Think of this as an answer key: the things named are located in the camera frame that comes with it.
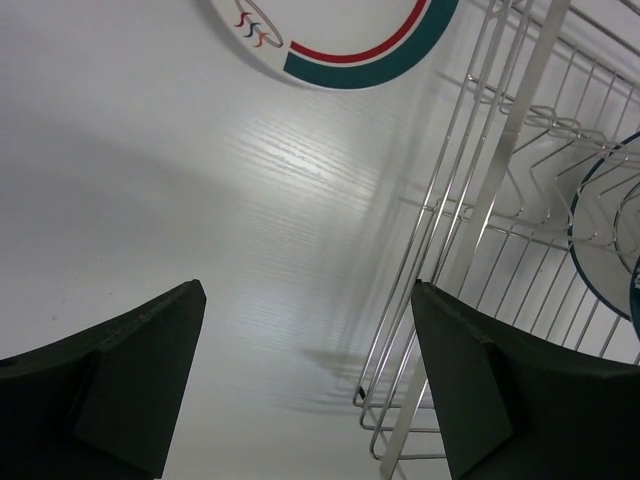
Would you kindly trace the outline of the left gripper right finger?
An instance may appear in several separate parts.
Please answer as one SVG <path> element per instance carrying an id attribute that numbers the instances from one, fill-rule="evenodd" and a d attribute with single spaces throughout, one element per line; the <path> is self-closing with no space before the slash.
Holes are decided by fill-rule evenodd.
<path id="1" fill-rule="evenodd" d="M 455 479 L 635 479 L 639 369 L 540 339 L 417 282 L 411 307 Z"/>

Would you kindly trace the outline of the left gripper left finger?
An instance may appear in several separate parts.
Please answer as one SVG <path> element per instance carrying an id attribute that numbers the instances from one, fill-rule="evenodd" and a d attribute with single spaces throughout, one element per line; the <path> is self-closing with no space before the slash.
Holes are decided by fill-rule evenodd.
<path id="1" fill-rule="evenodd" d="M 194 279 L 3 359 L 2 478 L 161 478 L 206 301 Z"/>

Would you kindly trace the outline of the green red rimmed plate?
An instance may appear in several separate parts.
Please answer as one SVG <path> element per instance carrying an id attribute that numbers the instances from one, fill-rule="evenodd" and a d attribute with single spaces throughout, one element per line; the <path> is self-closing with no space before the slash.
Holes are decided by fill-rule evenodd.
<path id="1" fill-rule="evenodd" d="M 597 160 L 570 206 L 570 254 L 591 292 L 631 321 L 634 269 L 639 260 L 639 134 Z"/>
<path id="2" fill-rule="evenodd" d="M 332 92 L 413 70 L 451 29 L 456 1 L 196 1 L 207 26 L 269 79 Z"/>

